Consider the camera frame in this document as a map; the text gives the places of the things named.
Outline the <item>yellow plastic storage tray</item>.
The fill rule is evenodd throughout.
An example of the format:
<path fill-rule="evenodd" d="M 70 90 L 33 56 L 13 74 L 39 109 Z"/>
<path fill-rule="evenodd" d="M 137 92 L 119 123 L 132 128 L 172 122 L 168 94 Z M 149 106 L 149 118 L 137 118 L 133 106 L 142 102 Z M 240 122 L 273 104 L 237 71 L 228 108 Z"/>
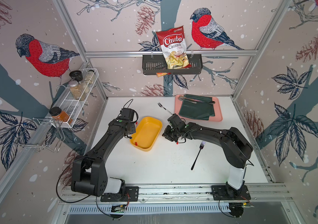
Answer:
<path fill-rule="evenodd" d="M 153 117 L 144 117 L 136 127 L 136 133 L 132 135 L 130 143 L 135 148 L 148 152 L 158 138 L 162 129 L 162 122 Z"/>

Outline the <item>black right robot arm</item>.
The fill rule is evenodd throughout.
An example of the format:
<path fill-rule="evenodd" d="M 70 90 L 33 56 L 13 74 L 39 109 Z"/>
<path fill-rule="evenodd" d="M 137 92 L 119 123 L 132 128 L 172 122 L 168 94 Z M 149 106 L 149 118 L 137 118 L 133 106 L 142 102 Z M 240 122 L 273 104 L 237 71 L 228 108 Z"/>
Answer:
<path fill-rule="evenodd" d="M 163 137 L 171 142 L 177 142 L 179 138 L 183 138 L 218 145 L 223 149 L 226 160 L 230 164 L 227 185 L 237 191 L 243 187 L 246 166 L 250 163 L 253 147 L 237 128 L 213 129 L 190 122 L 181 128 L 168 125 Z"/>

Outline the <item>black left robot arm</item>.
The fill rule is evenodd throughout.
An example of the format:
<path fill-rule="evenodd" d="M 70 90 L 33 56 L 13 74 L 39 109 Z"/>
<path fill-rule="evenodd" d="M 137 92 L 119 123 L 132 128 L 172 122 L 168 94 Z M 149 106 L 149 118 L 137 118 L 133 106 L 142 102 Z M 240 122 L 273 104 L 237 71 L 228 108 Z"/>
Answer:
<path fill-rule="evenodd" d="M 125 136 L 135 133 L 135 122 L 116 118 L 109 123 L 100 141 L 83 156 L 77 156 L 72 164 L 71 190 L 89 196 L 113 194 L 125 197 L 125 181 L 117 179 L 117 188 L 108 190 L 110 181 L 105 164 L 116 144 Z"/>

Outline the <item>purple black fork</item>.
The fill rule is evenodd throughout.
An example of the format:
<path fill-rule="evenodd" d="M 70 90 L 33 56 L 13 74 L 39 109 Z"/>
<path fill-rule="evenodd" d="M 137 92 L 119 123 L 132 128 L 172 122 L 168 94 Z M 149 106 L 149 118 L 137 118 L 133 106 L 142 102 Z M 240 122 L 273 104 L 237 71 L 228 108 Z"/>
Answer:
<path fill-rule="evenodd" d="M 199 152 L 198 152 L 198 154 L 197 154 L 197 156 L 196 156 L 196 159 L 195 159 L 195 161 L 194 161 L 194 163 L 193 163 L 193 165 L 192 165 L 192 167 L 191 167 L 191 170 L 194 169 L 194 167 L 195 167 L 195 165 L 196 165 L 196 162 L 197 162 L 197 160 L 198 160 L 198 157 L 199 157 L 199 155 L 200 155 L 200 153 L 201 153 L 201 151 L 203 150 L 204 147 L 205 147 L 205 142 L 202 141 L 201 144 L 200 144 L 200 146 L 199 146 Z"/>

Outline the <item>silver fork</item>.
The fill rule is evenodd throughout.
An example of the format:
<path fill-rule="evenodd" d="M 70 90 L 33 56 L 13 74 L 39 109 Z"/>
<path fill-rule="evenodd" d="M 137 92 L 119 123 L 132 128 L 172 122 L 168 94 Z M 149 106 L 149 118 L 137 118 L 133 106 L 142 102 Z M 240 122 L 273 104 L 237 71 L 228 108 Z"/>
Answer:
<path fill-rule="evenodd" d="M 173 115 L 173 113 L 167 110 L 161 103 L 158 103 L 158 106 L 168 112 L 171 116 Z"/>

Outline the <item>dark green cloth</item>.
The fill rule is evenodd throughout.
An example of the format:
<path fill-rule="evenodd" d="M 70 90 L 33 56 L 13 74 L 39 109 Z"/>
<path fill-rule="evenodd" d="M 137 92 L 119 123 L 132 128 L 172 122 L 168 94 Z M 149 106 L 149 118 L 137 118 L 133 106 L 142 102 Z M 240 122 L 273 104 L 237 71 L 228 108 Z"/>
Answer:
<path fill-rule="evenodd" d="M 205 97 L 205 96 L 198 96 L 198 95 L 191 95 L 191 94 L 185 94 L 183 96 L 187 98 L 191 98 L 191 99 L 203 100 L 206 102 L 213 101 L 212 97 Z M 206 103 L 193 104 L 188 101 L 183 101 L 179 111 L 179 115 L 181 117 L 189 118 L 189 119 L 209 120 L 210 117 L 215 116 L 214 105 L 208 105 Z"/>

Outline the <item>pink plastic tray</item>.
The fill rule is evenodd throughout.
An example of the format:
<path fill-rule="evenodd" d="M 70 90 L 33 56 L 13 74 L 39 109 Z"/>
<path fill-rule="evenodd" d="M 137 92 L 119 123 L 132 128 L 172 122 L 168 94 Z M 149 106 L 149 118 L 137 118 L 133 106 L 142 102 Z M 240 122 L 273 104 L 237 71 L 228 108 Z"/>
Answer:
<path fill-rule="evenodd" d="M 178 100 L 179 96 L 183 96 L 183 95 L 176 95 L 175 96 L 175 104 L 174 104 L 174 110 L 175 110 L 175 113 L 177 115 L 179 115 L 179 111 L 180 111 L 180 108 L 181 108 L 181 105 L 182 105 L 182 101 Z M 223 120 L 222 112 L 221 112 L 221 108 L 220 108 L 220 103 L 219 103 L 218 98 L 216 98 L 216 97 L 212 97 L 212 98 L 216 102 L 216 104 L 214 105 L 215 116 L 214 117 L 210 117 L 209 120 L 205 120 L 205 121 L 220 122 L 220 121 Z"/>

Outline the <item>clear spice jar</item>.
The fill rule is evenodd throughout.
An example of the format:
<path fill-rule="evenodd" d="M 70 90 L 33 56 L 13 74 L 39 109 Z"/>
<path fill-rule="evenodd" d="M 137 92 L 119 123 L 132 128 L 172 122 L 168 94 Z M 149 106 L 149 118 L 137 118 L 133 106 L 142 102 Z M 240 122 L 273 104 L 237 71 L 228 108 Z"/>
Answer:
<path fill-rule="evenodd" d="M 89 87 L 90 85 L 95 83 L 95 71 L 94 70 L 88 70 L 85 77 L 84 77 L 84 81 L 86 83 L 86 87 Z"/>

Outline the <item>silver lid spice jar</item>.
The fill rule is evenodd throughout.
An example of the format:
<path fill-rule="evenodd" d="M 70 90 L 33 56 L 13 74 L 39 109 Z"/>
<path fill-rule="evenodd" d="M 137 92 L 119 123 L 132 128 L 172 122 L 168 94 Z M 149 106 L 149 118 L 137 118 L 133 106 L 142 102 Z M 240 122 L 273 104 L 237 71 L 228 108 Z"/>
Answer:
<path fill-rule="evenodd" d="M 69 81 L 68 86 L 75 100 L 79 100 L 79 101 L 85 100 L 86 95 L 84 93 L 84 89 L 76 80 Z"/>

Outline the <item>orange spice jar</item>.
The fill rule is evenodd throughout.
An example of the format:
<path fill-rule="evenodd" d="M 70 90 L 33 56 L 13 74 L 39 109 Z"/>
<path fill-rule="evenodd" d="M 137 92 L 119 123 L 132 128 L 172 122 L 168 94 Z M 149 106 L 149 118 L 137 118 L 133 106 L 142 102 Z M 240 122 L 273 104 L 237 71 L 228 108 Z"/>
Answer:
<path fill-rule="evenodd" d="M 70 116 L 63 111 L 60 107 L 56 106 L 56 107 L 52 107 L 49 110 L 50 115 L 52 116 L 52 118 L 54 120 L 58 120 L 58 121 L 62 121 L 62 122 L 67 122 L 69 124 L 72 123 L 72 119 L 70 118 Z"/>

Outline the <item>black lid spice jar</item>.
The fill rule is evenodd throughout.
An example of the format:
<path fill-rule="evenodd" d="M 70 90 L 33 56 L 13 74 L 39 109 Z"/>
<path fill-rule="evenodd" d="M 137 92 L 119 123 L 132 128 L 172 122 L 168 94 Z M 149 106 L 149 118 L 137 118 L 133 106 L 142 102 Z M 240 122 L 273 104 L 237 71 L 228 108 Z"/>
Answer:
<path fill-rule="evenodd" d="M 83 75 L 82 72 L 79 70 L 76 71 L 72 71 L 69 73 L 69 76 L 72 80 L 77 81 L 78 83 L 82 83 L 83 82 Z"/>

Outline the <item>red Chuba chips bag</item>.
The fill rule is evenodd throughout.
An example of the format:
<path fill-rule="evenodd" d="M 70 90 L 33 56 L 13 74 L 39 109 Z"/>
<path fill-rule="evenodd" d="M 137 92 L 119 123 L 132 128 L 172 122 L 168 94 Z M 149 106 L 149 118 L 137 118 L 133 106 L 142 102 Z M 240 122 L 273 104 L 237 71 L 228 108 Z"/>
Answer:
<path fill-rule="evenodd" d="M 156 32 L 156 35 L 169 70 L 191 67 L 183 26 Z"/>

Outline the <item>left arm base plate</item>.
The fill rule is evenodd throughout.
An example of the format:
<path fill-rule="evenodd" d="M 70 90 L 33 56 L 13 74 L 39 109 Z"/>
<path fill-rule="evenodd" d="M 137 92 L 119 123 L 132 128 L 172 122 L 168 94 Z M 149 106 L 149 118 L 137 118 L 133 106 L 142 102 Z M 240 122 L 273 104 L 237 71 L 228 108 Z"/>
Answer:
<path fill-rule="evenodd" d="M 121 189 L 119 193 L 106 193 L 100 198 L 100 202 L 137 202 L 139 194 L 138 186 L 129 186 Z"/>

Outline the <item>black wall basket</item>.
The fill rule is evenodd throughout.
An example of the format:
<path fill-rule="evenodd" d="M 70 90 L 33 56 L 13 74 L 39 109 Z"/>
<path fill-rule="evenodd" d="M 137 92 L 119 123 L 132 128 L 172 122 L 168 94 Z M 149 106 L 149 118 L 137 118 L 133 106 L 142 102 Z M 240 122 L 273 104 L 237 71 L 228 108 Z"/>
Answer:
<path fill-rule="evenodd" d="M 190 68 L 168 69 L 163 55 L 143 55 L 142 70 L 144 75 L 156 75 L 157 73 L 170 73 L 172 75 L 197 75 L 203 69 L 202 56 L 189 56 Z"/>

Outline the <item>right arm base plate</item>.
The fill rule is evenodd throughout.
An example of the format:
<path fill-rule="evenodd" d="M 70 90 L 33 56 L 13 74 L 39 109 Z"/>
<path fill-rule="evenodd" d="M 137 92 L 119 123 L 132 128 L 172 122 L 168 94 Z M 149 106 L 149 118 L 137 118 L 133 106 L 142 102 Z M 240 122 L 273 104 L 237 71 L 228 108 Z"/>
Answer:
<path fill-rule="evenodd" d="M 228 184 L 212 185 L 211 192 L 215 201 L 233 201 L 233 200 L 251 200 L 251 196 L 246 185 L 239 190 L 229 186 Z"/>

